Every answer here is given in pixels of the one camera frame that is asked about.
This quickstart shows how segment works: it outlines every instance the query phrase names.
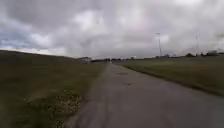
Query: grassy field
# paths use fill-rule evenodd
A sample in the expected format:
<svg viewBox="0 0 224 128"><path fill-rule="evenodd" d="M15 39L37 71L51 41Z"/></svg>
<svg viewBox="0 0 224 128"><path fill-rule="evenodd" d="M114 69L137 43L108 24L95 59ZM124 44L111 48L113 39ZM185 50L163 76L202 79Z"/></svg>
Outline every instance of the grassy field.
<svg viewBox="0 0 224 128"><path fill-rule="evenodd" d="M103 64L0 51L0 128L61 128Z"/></svg>
<svg viewBox="0 0 224 128"><path fill-rule="evenodd" d="M122 65L224 96L224 56L129 60Z"/></svg>

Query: sky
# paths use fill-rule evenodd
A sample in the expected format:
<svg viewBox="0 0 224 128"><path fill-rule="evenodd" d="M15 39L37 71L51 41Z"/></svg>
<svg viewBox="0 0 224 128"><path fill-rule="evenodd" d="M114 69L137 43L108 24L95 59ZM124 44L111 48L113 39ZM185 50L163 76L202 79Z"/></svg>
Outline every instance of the sky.
<svg viewBox="0 0 224 128"><path fill-rule="evenodd" d="M159 39L162 54L222 51L224 1L0 0L3 50L143 58L160 54Z"/></svg>

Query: cloudy sky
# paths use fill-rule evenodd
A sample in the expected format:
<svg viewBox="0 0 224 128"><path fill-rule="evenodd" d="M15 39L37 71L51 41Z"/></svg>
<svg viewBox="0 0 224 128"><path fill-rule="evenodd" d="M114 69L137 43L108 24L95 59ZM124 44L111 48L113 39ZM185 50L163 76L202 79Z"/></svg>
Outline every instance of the cloudy sky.
<svg viewBox="0 0 224 128"><path fill-rule="evenodd" d="M151 57L224 49L223 0L0 0L0 49Z"/></svg>

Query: road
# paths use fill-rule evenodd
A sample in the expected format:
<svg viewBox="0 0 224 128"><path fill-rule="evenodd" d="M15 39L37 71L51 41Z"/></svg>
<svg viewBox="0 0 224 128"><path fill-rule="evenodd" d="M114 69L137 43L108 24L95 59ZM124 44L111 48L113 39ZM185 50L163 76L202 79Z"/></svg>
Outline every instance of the road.
<svg viewBox="0 0 224 128"><path fill-rule="evenodd" d="M224 98L109 64L69 128L224 128Z"/></svg>

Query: grass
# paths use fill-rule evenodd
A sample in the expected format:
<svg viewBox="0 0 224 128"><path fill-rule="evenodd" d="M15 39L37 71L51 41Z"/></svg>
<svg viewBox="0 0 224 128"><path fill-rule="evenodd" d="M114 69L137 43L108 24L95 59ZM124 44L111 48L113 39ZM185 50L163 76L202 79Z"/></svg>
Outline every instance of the grass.
<svg viewBox="0 0 224 128"><path fill-rule="evenodd" d="M130 60L123 66L224 96L224 56Z"/></svg>
<svg viewBox="0 0 224 128"><path fill-rule="evenodd" d="M0 127L63 128L103 64L0 51Z"/></svg>

